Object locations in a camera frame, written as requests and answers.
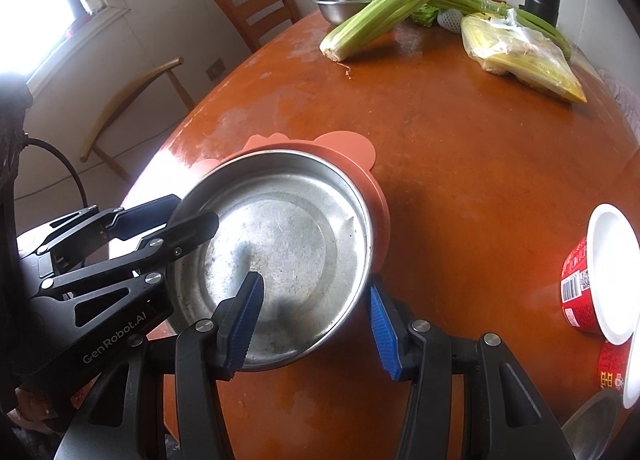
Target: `chair backrest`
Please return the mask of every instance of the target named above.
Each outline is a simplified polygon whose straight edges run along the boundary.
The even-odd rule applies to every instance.
[[[213,1],[218,4],[222,12],[231,20],[231,23],[236,27],[252,52],[260,49],[260,38],[274,27],[287,20],[291,20],[293,24],[300,20],[300,11],[295,0],[247,0],[237,5],[234,0]],[[250,17],[277,2],[282,2],[283,6],[249,25],[247,20]]]
[[[182,63],[184,63],[183,58],[175,58],[175,60],[164,63],[164,65],[160,65],[143,76],[139,76],[124,85],[124,87],[120,89],[120,91],[117,92],[117,94],[115,94],[102,109],[100,117],[98,117],[94,127],[91,129],[87,139],[84,141],[82,151],[80,152],[80,162],[85,163],[93,151],[116,173],[117,176],[125,182],[133,185],[133,177],[131,177],[126,169],[120,166],[112,157],[108,156],[107,153],[98,146],[98,139],[104,131],[124,113],[130,104],[133,103],[133,101],[142,94],[150,84],[160,78],[163,74],[167,75],[169,81],[171,81],[171,84],[174,86],[175,91],[178,93],[178,96],[180,96],[180,99],[187,107],[188,112],[191,112],[191,110],[195,108],[196,104],[172,71],[172,69],[180,66]]]

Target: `window sill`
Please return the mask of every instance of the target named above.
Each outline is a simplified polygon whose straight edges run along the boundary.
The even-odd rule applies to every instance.
[[[50,79],[71,57],[80,50],[92,37],[100,33],[105,27],[114,23],[124,13],[129,11],[124,8],[107,7],[100,11],[77,33],[65,40],[51,55],[38,67],[36,72],[27,81],[27,86],[33,97],[37,97]]]

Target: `celery stalk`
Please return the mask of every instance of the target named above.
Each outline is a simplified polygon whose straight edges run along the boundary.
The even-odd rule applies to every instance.
[[[463,15],[473,13],[489,13],[505,18],[509,9],[515,9],[518,23],[529,29],[540,31],[555,43],[564,57],[571,58],[571,46],[564,36],[553,25],[545,22],[542,18],[529,13],[523,9],[515,8],[508,4],[494,2],[492,0],[428,0],[430,6],[438,9],[457,9]]]
[[[373,0],[362,11],[327,34],[320,43],[320,50],[334,62],[341,62],[386,33],[427,1]]]
[[[431,27],[439,12],[440,10],[437,7],[423,5],[420,9],[411,13],[411,20],[420,27]]]

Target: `plastic bag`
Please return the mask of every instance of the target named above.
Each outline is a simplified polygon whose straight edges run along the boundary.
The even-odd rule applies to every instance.
[[[513,9],[507,18],[469,15],[461,25],[466,53],[484,70],[498,75],[511,72],[541,92],[587,102],[562,50],[544,34],[519,25]]]

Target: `red noodle cup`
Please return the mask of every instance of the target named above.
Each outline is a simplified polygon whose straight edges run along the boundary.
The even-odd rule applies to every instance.
[[[587,236],[562,266],[560,296],[572,326],[602,332],[614,345],[631,337],[640,315],[640,247],[617,208],[594,209]]]
[[[616,346],[605,341],[598,358],[598,383],[622,393],[622,405],[628,410],[640,397],[640,338],[636,329],[631,339]]]

